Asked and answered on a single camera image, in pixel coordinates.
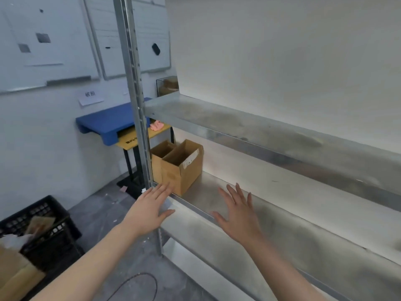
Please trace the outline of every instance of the shelf upright post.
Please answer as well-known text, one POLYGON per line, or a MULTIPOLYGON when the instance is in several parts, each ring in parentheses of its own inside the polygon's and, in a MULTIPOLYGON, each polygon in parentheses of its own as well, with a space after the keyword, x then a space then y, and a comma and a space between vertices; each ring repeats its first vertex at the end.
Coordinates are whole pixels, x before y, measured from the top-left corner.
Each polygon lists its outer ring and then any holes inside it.
MULTIPOLYGON (((135 22, 133 19, 132 0, 113 0, 117 18, 118 34, 123 53, 124 67, 127 76, 129 97, 133 110, 136 133, 138 136, 145 187, 152 187, 153 175, 150 163, 150 145, 146 117, 143 111, 143 89, 139 66, 138 45, 136 42, 135 22)), ((158 253, 162 254, 161 232, 157 230, 158 253)))

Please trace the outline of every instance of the black cable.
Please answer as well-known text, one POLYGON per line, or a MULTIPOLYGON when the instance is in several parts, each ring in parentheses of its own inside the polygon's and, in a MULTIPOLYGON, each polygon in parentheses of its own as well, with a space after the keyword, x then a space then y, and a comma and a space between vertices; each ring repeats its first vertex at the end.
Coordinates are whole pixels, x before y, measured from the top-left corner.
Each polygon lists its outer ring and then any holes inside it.
POLYGON ((138 276, 144 276, 144 275, 152 277, 153 280, 154 280, 154 283, 156 284, 156 290, 154 292, 154 296, 153 296, 153 299, 152 299, 152 301, 154 301, 154 299, 156 298, 156 294, 157 294, 157 280, 156 280, 155 276, 153 274, 151 274, 151 273, 138 273, 138 274, 128 278, 127 280, 125 280, 123 283, 120 284, 120 286, 114 291, 114 293, 112 293, 112 295, 106 301, 109 301, 125 283, 127 283, 130 280, 132 280, 133 278, 136 278, 138 276))

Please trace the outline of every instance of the whiteboard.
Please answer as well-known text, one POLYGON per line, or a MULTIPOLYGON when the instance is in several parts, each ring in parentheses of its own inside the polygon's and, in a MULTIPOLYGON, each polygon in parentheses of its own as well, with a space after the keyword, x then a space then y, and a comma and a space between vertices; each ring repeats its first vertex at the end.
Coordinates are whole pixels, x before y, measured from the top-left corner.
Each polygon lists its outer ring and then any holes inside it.
MULTIPOLYGON (((113 0, 85 1, 104 78, 125 75, 113 0)), ((166 8, 140 0, 133 0, 132 7, 141 71, 169 69, 170 35, 166 8), (157 44, 159 55, 153 51, 153 44, 157 44)))
POLYGON ((99 77, 83 0, 0 0, 0 92, 99 77))

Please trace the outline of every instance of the whiteboard frame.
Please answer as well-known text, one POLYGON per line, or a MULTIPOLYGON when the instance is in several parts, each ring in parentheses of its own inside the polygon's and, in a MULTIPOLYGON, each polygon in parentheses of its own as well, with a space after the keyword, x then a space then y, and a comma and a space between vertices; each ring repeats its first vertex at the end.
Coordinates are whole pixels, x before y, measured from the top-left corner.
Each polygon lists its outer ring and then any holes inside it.
POLYGON ((59 85, 68 85, 68 84, 76 84, 76 83, 85 83, 85 82, 90 82, 90 81, 99 81, 100 80, 100 68, 99 68, 99 58, 98 58, 98 53, 95 49, 95 38, 94 35, 92 33, 92 28, 91 25, 89 23, 89 12, 88 9, 86 7, 85 4, 85 0, 78 0, 79 2, 79 6, 81 8, 81 12, 83 15, 83 20, 85 23, 85 28, 86 28, 86 32, 88 34, 88 38, 89 38, 89 43, 91 45, 91 50, 92 50, 92 54, 93 54, 93 58, 95 60, 95 65, 96 65, 96 70, 98 71, 98 76, 92 78, 90 80, 81 80, 79 77, 77 78, 69 78, 68 81, 60 81, 57 85, 38 85, 38 86, 32 86, 32 87, 21 87, 15 90, 6 90, 6 91, 0 91, 0 96, 4 95, 4 94, 8 94, 8 93, 14 93, 14 92, 21 92, 21 91, 26 91, 26 90, 32 90, 32 89, 42 89, 45 87, 55 87, 55 86, 59 86, 59 85))
MULTIPOLYGON (((99 64, 100 64, 100 67, 101 67, 101 70, 102 70, 103 79, 106 80, 106 81, 108 81, 108 80, 111 80, 111 79, 117 79, 117 78, 125 77, 126 74, 118 74, 118 75, 111 75, 111 76, 108 76, 108 75, 107 75, 106 70, 105 70, 105 68, 104 68, 104 63, 103 63, 103 59, 102 59, 102 53, 101 53, 101 50, 100 50, 98 37, 96 36, 95 27, 94 27, 94 25, 93 25, 93 21, 92 21, 91 15, 90 15, 90 13, 89 13, 87 1, 86 1, 86 0, 83 0, 83 1, 84 1, 84 4, 85 4, 85 10, 86 10, 86 12, 87 12, 87 14, 88 14, 88 23, 89 23, 89 25, 90 25, 91 33, 92 33, 92 35, 93 35, 93 40, 94 40, 93 42, 94 42, 94 46, 95 46, 95 49, 96 49, 96 52, 97 52, 97 55, 98 55, 98 60, 99 60, 99 64)), ((164 6, 164 5, 162 5, 162 4, 156 4, 156 3, 154 3, 154 2, 147 2, 147 1, 144 1, 144 0, 132 0, 132 1, 139 2, 139 3, 144 3, 144 4, 150 4, 150 5, 154 5, 154 6, 160 6, 160 7, 166 8, 166 6, 164 6)), ((161 68, 158 68, 158 69, 141 70, 141 74, 142 74, 142 73, 156 73, 156 72, 162 72, 162 71, 171 69, 171 40, 170 40, 170 31, 168 32, 168 43, 169 43, 169 45, 170 45, 170 55, 169 55, 169 57, 170 57, 170 65, 169 65, 169 66, 166 66, 166 67, 161 67, 161 68)))

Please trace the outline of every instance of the gray floor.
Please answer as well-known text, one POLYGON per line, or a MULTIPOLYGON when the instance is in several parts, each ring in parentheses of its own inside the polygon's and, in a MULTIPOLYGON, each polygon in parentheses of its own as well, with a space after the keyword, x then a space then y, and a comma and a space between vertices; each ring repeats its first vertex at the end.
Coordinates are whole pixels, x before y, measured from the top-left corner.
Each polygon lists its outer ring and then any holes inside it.
MULTIPOLYGON (((70 209, 71 217, 82 232, 78 243, 85 251, 95 246, 115 225, 120 223, 134 199, 109 183, 70 209)), ((150 233, 135 242, 121 259, 113 273, 106 279, 95 297, 106 301, 124 280, 141 273, 154 275, 158 282, 155 300, 161 301, 214 301, 215 299, 178 269, 173 263, 156 252, 156 233, 150 233)), ((127 284, 110 301, 152 301, 156 286, 148 275, 139 276, 127 284)))

